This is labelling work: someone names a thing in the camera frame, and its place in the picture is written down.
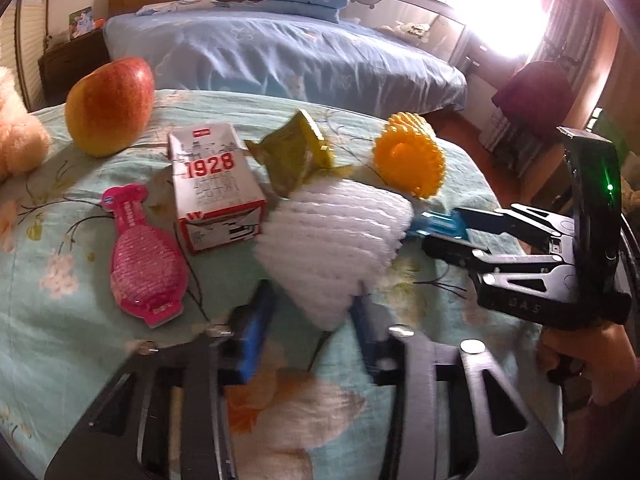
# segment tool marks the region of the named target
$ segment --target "yellow foam fruit net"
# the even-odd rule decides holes
[[[431,125],[417,114],[389,117],[373,147],[373,163],[388,186],[418,198],[435,195],[444,183],[444,153]]]

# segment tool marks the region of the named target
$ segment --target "pink package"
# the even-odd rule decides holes
[[[121,309],[141,317],[150,328],[182,313],[189,277],[174,238],[146,223],[146,187],[128,184],[102,194],[113,211],[118,238],[111,255],[111,291]]]

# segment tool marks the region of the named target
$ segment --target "white foam fruit net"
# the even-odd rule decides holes
[[[373,288],[413,217],[396,193],[322,179],[282,200],[262,226],[255,256],[316,326],[334,330],[359,283]]]

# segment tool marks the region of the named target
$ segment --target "apple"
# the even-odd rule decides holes
[[[66,129],[85,153],[113,155],[144,131],[154,89],[154,76],[144,59],[126,57],[103,65],[69,91]]]

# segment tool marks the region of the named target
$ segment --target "metal screw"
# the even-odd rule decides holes
[[[460,343],[460,349],[467,354],[481,354],[486,350],[486,346],[478,339],[465,339]]]
[[[397,337],[411,337],[415,332],[405,325],[392,325],[389,327],[389,333]]]
[[[142,343],[140,343],[137,350],[140,355],[150,355],[156,353],[157,351],[158,345],[155,341],[143,341]]]
[[[227,325],[210,325],[204,332],[209,337],[230,337],[234,334]]]

